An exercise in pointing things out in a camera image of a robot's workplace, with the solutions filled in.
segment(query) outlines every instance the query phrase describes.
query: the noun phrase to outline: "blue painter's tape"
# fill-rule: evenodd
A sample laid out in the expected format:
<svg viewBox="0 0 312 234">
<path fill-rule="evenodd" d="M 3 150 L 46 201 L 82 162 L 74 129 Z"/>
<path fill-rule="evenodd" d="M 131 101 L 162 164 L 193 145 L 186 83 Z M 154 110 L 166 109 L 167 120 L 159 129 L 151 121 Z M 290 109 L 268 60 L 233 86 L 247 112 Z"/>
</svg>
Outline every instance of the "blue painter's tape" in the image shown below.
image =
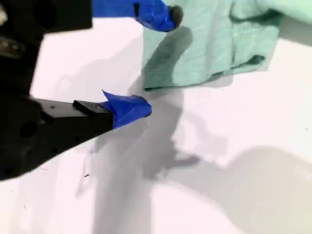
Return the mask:
<svg viewBox="0 0 312 234">
<path fill-rule="evenodd" d="M 113 128 L 119 128 L 152 113 L 151 105 L 139 96 L 117 96 L 103 91 L 108 99 L 99 103 L 103 108 L 114 113 Z"/>
</svg>

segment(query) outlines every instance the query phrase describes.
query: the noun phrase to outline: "black metal bracket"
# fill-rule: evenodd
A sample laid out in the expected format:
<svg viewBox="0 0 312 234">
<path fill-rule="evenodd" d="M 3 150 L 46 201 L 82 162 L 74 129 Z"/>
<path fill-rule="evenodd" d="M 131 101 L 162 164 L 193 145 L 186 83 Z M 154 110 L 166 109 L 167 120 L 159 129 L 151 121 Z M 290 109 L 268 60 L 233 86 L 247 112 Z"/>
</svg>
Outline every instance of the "black metal bracket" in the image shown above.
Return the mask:
<svg viewBox="0 0 312 234">
<path fill-rule="evenodd" d="M 0 180 L 29 172 L 113 128 L 99 104 L 31 99 L 0 93 Z"/>
</svg>

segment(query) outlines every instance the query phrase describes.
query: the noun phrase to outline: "cloth fold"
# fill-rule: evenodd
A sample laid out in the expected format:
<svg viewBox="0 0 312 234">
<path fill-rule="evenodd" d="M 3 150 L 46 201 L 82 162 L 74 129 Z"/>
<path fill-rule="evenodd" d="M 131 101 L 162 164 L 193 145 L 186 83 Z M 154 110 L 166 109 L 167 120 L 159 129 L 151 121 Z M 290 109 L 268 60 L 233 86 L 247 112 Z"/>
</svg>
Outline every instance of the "cloth fold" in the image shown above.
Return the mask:
<svg viewBox="0 0 312 234">
<path fill-rule="evenodd" d="M 284 15 L 312 24 L 312 0 L 165 0 L 184 10 L 168 34 L 144 31 L 145 90 L 198 85 L 259 69 Z"/>
</svg>

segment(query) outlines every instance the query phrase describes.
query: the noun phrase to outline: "white table surface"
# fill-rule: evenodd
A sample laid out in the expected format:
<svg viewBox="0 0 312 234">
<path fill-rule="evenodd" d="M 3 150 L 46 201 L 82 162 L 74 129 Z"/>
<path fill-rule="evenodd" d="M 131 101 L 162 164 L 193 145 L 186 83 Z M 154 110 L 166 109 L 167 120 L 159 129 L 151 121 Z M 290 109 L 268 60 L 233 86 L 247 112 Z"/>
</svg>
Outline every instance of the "white table surface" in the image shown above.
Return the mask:
<svg viewBox="0 0 312 234">
<path fill-rule="evenodd" d="M 312 233 L 311 45 L 287 19 L 267 71 L 144 94 L 149 118 L 1 182 L 0 233 Z M 49 35 L 32 94 L 141 94 L 141 55 L 130 19 Z"/>
</svg>

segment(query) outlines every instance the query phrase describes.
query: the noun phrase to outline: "green towel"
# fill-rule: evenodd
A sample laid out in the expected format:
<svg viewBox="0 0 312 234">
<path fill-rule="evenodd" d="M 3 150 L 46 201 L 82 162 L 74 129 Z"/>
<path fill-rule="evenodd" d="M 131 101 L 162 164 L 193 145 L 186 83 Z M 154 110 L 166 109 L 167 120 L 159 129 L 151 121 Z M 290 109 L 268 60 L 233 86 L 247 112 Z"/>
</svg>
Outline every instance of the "green towel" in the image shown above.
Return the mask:
<svg viewBox="0 0 312 234">
<path fill-rule="evenodd" d="M 257 70 L 274 50 L 283 15 L 312 23 L 312 0 L 165 0 L 182 26 L 144 31 L 145 90 L 198 85 Z"/>
</svg>

